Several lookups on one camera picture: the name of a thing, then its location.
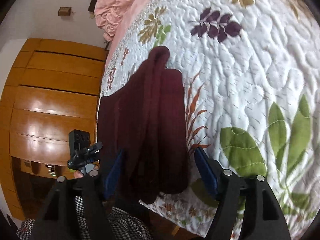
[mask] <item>wooden cabinet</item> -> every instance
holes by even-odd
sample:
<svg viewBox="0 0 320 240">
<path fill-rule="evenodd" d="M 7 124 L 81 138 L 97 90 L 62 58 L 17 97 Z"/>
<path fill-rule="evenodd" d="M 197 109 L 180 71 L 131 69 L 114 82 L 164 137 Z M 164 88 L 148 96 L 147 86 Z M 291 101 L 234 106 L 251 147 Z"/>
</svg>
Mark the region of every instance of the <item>wooden cabinet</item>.
<svg viewBox="0 0 320 240">
<path fill-rule="evenodd" d="M 19 196 L 31 188 L 30 180 L 39 183 L 29 176 L 50 184 L 46 164 L 54 165 L 57 176 L 73 177 L 66 167 L 68 134 L 85 130 L 95 138 L 106 56 L 85 44 L 28 39 L 16 57 L 0 100 L 0 182 L 14 217 L 24 219 L 34 213 L 26 209 L 39 205 L 34 196 Z"/>
</svg>

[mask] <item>crumpled pink blanket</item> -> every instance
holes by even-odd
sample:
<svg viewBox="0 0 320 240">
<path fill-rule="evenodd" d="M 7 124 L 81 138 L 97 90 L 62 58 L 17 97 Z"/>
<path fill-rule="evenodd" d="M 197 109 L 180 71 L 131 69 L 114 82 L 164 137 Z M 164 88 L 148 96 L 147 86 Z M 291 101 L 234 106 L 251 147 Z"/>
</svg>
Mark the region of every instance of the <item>crumpled pink blanket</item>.
<svg viewBox="0 0 320 240">
<path fill-rule="evenodd" d="M 112 41 L 123 15 L 130 8 L 134 0 L 97 0 L 94 14 L 96 24 L 105 33 L 106 41 Z"/>
</svg>

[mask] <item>black and white checkered fabric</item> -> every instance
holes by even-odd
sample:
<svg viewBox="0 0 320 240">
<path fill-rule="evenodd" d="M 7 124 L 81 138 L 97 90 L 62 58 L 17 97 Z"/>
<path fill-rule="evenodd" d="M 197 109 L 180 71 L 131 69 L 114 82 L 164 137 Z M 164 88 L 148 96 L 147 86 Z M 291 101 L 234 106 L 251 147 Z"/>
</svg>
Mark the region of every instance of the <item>black and white checkered fabric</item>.
<svg viewBox="0 0 320 240">
<path fill-rule="evenodd" d="M 84 218 L 84 206 L 81 197 L 76 197 L 76 212 L 81 239 L 90 240 L 88 226 Z M 131 216 L 119 208 L 112 207 L 108 220 L 117 240 L 153 240 L 148 228 L 140 219 Z M 17 236 L 21 240 L 28 240 L 31 235 L 33 224 L 33 219 L 23 221 L 21 227 L 17 230 Z"/>
</svg>

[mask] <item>silver screw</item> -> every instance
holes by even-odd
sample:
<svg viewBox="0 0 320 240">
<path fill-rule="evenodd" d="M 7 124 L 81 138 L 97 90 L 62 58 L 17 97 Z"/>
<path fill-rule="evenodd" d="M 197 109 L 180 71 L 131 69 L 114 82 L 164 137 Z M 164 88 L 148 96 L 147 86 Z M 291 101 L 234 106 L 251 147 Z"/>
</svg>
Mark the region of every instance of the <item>silver screw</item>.
<svg viewBox="0 0 320 240">
<path fill-rule="evenodd" d="M 59 177 L 57 178 L 57 182 L 59 182 L 59 183 L 64 182 L 65 179 L 66 179 L 65 176 L 59 176 Z"/>
<path fill-rule="evenodd" d="M 258 175 L 258 176 L 257 176 L 257 180 L 258 180 L 258 181 L 264 181 L 264 177 L 263 177 L 262 175 Z"/>
<path fill-rule="evenodd" d="M 226 176 L 231 176 L 232 175 L 232 171 L 231 170 L 224 170 L 223 174 Z"/>
<path fill-rule="evenodd" d="M 98 175 L 98 170 L 92 170 L 92 171 L 90 171 L 89 172 L 89 175 L 91 176 L 91 177 L 95 177 L 95 176 L 97 176 Z"/>
</svg>

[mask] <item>person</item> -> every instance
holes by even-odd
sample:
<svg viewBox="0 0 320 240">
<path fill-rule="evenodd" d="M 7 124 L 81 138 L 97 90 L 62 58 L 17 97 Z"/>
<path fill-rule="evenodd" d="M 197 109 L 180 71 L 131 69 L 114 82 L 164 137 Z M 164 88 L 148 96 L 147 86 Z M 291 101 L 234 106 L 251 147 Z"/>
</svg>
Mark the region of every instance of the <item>person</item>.
<svg viewBox="0 0 320 240">
<path fill-rule="evenodd" d="M 79 171 L 74 172 L 75 179 L 84 175 Z M 90 235 L 84 217 L 82 197 L 75 198 L 77 220 L 81 240 L 90 240 Z M 141 204 L 130 202 L 121 196 L 116 196 L 108 220 L 115 238 L 128 240 L 154 240 L 149 228 L 151 227 L 148 209 Z M 21 223 L 16 235 L 21 240 L 28 240 L 32 233 L 35 220 L 27 219 Z"/>
</svg>

